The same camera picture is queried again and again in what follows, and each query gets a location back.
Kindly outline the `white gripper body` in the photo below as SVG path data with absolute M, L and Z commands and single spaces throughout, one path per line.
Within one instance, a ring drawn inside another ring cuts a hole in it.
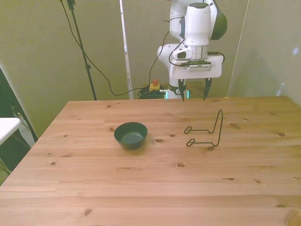
M 184 67 L 171 65 L 171 79 L 201 79 L 219 78 L 222 75 L 223 55 L 210 55 L 205 63 L 186 65 Z

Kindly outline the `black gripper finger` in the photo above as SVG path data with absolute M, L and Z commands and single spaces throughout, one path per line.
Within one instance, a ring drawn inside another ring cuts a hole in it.
M 180 91 L 180 95 L 182 97 L 182 100 L 184 101 L 184 92 L 186 90 L 186 83 L 185 83 L 185 80 L 181 80 L 179 79 L 178 80 L 178 88 L 179 88 L 179 91 Z
M 203 92 L 203 100 L 205 100 L 207 98 L 207 95 L 211 88 L 211 84 L 212 84 L 212 79 L 206 78 L 205 79 L 205 88 L 204 88 L 204 92 Z

